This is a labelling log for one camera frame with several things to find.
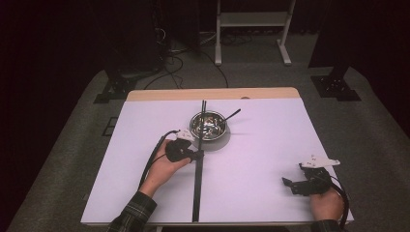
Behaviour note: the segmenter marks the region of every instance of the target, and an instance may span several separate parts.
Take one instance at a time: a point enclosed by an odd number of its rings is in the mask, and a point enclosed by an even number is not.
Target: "sleeve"
[[[111,221],[107,232],[142,231],[157,203],[151,197],[138,191],[124,208],[121,215]]]
[[[338,226],[336,220],[327,219],[327,220],[319,220],[314,222],[310,226],[311,232],[340,232],[341,229]]]

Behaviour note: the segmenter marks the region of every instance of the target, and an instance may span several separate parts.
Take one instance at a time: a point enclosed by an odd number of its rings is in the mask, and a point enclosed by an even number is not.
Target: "metal bowl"
[[[190,132],[194,137],[199,138],[201,125],[203,124],[203,141],[213,141],[222,137],[226,133],[227,122],[220,123],[225,118],[215,111],[205,111],[204,121],[201,123],[201,113],[197,113],[190,120]]]

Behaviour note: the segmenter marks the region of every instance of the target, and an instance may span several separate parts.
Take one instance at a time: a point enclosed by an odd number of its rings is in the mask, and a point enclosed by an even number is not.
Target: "white shelf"
[[[287,12],[220,13],[220,27],[284,26]]]

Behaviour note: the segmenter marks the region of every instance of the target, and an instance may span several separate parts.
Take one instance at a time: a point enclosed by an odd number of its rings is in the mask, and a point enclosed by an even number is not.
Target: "hand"
[[[339,220],[343,215],[343,199],[333,188],[323,194],[311,195],[310,207],[315,220]]]
[[[163,141],[153,159],[157,160],[152,164],[145,182],[139,189],[140,192],[150,197],[153,197],[157,189],[165,184],[178,169],[190,163],[189,158],[171,162],[166,156],[162,157],[165,154],[166,144],[170,141],[169,139]]]

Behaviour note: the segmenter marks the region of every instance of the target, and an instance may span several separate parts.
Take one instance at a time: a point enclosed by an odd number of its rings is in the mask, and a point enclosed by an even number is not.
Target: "gray carpet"
[[[345,80],[362,101],[319,97],[310,76],[326,74],[329,69],[308,69],[316,36],[288,37],[286,46],[293,62],[291,67],[282,64],[276,37],[258,36],[250,43],[222,47],[220,68],[229,87],[298,89],[329,158],[342,163],[335,170],[351,197],[355,221],[347,226],[349,231],[410,231],[409,138],[374,95],[367,80],[353,69],[348,71]],[[211,46],[203,50],[213,57]],[[184,61],[184,67],[176,73],[179,77],[175,77],[181,87],[225,87],[221,73],[205,55],[189,52],[178,57]],[[179,67],[178,60],[173,62],[174,65],[167,65],[170,71]],[[138,81],[135,89],[143,89],[156,76]],[[105,230],[82,225],[80,219],[109,143],[109,137],[102,136],[103,130],[110,117],[119,115],[124,103],[93,104],[106,81],[107,76],[101,71],[84,91],[16,214],[10,232]],[[175,88],[170,76],[149,86],[149,89]],[[308,231],[306,225],[288,229]]]

